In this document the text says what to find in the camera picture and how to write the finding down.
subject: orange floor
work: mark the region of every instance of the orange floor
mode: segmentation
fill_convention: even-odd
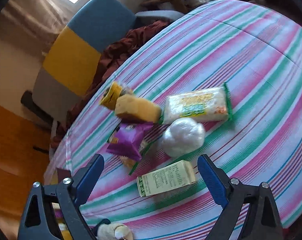
[[[20,216],[29,190],[43,181],[50,133],[0,106],[0,228],[9,240],[17,239]]]

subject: chair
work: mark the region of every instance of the chair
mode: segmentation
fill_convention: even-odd
[[[22,104],[38,116],[48,114],[57,121],[65,121],[67,110],[89,88],[101,53],[108,45],[149,20],[173,22],[182,16],[176,11],[134,15],[117,0],[90,0],[59,34],[38,73],[32,100],[31,96],[26,100],[24,95]]]

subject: purple snack bag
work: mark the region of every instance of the purple snack bag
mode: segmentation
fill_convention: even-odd
[[[106,152],[141,161],[140,152],[147,144],[143,138],[152,127],[152,122],[120,123],[107,141],[109,145]]]

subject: white stuffed toy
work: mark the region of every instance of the white stuffed toy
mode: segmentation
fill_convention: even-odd
[[[111,223],[102,224],[98,228],[98,240],[133,240],[131,229],[124,224]]]
[[[162,135],[162,148],[171,157],[193,152],[204,143],[205,129],[192,118],[175,120]]]

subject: metal screw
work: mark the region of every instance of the metal screw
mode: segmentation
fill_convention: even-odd
[[[69,184],[71,182],[71,179],[70,178],[65,178],[64,180],[63,180],[63,183],[64,184]]]
[[[232,178],[232,179],[231,179],[231,183],[234,184],[234,185],[238,185],[240,182],[239,182],[238,179]]]
[[[32,186],[33,187],[39,187],[40,186],[40,182],[36,181]]]
[[[267,184],[266,182],[262,182],[262,187],[268,188],[268,187],[269,187],[269,184]]]

